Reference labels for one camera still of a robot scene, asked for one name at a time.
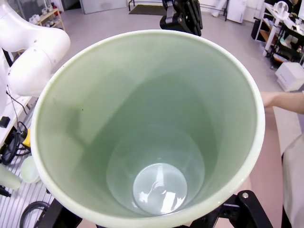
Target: power adapter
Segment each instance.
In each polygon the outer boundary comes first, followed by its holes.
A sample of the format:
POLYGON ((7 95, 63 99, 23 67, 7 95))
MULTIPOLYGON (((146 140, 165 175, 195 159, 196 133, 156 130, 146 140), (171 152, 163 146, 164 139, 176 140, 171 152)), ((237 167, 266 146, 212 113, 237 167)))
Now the power adapter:
POLYGON ((0 120, 0 127, 6 128, 9 125, 10 118, 7 116, 3 116, 0 120))

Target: white cabinet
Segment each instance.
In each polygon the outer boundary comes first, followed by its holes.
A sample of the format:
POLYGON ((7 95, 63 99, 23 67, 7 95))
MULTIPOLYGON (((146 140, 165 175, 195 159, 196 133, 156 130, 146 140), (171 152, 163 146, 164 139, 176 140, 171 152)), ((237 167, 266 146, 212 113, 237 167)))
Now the white cabinet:
POLYGON ((126 0, 80 0, 85 14, 127 7, 126 0))
POLYGON ((245 9, 246 0, 230 0, 227 9, 227 19, 242 23, 245 14, 245 9))

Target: door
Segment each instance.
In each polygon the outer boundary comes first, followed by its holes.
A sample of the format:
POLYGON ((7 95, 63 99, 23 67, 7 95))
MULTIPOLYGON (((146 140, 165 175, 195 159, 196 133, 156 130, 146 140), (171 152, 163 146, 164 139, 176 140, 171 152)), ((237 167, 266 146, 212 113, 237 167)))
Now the door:
POLYGON ((127 7, 126 0, 80 0, 85 14, 127 7))
POLYGON ((79 0, 62 0, 64 10, 69 10, 71 6, 75 5, 79 0))

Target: yellow connector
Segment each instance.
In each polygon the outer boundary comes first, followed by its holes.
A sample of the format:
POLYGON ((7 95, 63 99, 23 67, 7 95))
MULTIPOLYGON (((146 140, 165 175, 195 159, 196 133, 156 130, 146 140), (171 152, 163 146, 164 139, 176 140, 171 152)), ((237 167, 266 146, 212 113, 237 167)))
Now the yellow connector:
POLYGON ((30 147, 30 129, 28 129, 27 137, 25 138, 25 140, 23 141, 22 144, 25 145, 25 146, 30 147))

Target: table leg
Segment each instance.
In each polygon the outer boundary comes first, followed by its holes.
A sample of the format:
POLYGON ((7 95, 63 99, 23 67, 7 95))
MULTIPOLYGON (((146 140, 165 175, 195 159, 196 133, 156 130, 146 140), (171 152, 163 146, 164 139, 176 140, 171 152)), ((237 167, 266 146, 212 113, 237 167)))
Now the table leg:
POLYGON ((265 50, 263 51, 263 56, 265 57, 268 53, 268 50, 270 48, 270 45, 272 43, 272 40, 274 39, 275 37, 275 34, 276 34, 276 27, 278 26, 280 20, 279 19, 275 19, 275 23, 270 31, 270 34, 269 34, 269 37, 268 37, 268 40, 267 40, 267 43, 266 43, 266 46, 265 46, 265 50))
POLYGON ((129 12, 131 11, 131 8, 130 8, 131 2, 132 2, 132 0, 130 0, 130 1, 129 1, 129 4, 128 4, 128 6, 129 6, 129 12))
POLYGON ((59 12, 59 11, 58 11, 58 16, 59 16, 59 18, 60 18, 60 20, 61 20, 62 29, 65 31, 66 29, 65 29, 65 26, 64 26, 64 24, 63 24, 63 21, 62 21, 62 18, 61 18, 61 15, 60 15, 60 12, 59 12))
POLYGON ((262 26, 262 23, 263 23, 263 18, 264 18, 264 16, 265 16, 265 4, 263 4, 263 7, 262 7, 262 13, 261 13, 261 15, 260 15, 260 18, 261 18, 261 21, 260 21, 260 24, 259 24, 259 26, 258 26, 258 30, 257 30, 257 33, 256 33, 256 38, 255 38, 255 40, 257 40, 257 37, 258 37, 258 34, 260 33, 260 29, 261 29, 261 26, 262 26))

